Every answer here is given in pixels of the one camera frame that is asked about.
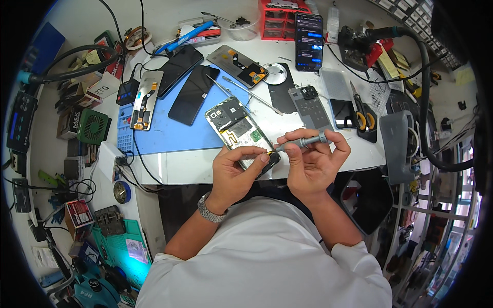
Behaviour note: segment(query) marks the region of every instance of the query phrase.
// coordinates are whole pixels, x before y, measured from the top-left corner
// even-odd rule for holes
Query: man's left hand
[[[241,200],[250,190],[253,181],[269,162],[267,150],[258,146],[240,146],[231,151],[223,146],[212,162],[212,192],[206,207],[222,215],[228,207]],[[245,171],[238,164],[245,155],[257,155]]]

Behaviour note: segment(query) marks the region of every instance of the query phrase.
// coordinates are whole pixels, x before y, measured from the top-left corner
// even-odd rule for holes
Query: wristwatch
[[[224,217],[226,217],[226,214],[228,213],[228,209],[224,212],[222,215],[216,215],[209,211],[206,207],[206,199],[207,197],[211,194],[211,192],[207,192],[205,195],[200,198],[199,202],[197,202],[197,207],[199,208],[199,213],[202,215],[203,218],[207,219],[208,221],[218,223],[221,222]]]

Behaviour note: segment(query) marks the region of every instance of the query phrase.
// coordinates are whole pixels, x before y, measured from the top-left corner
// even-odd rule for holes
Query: wrist
[[[209,210],[209,212],[219,216],[224,214],[224,212],[230,205],[225,203],[221,199],[222,198],[218,197],[216,194],[214,194],[214,192],[211,192],[211,194],[207,197],[205,201],[206,208]]]
[[[298,198],[301,203],[303,203],[309,210],[316,209],[318,207],[326,207],[327,204],[332,201],[327,191],[323,190],[321,192],[312,193],[309,195],[304,195]]]

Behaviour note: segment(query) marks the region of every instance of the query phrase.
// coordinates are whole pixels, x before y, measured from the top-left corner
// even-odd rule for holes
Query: phone screen
[[[294,19],[296,27],[296,69],[318,71],[322,67],[322,17],[296,13]]]
[[[336,128],[351,129],[356,128],[356,118],[354,107],[351,101],[330,100],[332,114],[334,115]]]
[[[168,112],[168,117],[186,125],[192,125],[207,93],[214,84],[206,75],[216,79],[219,70],[216,68],[196,66]]]
[[[204,56],[193,46],[185,45],[159,69],[164,72],[157,96],[163,98]]]

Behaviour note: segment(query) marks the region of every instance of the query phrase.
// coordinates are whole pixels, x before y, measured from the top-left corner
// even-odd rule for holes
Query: small fan
[[[111,118],[104,113],[84,109],[80,116],[77,139],[81,142],[100,145],[108,136]]]

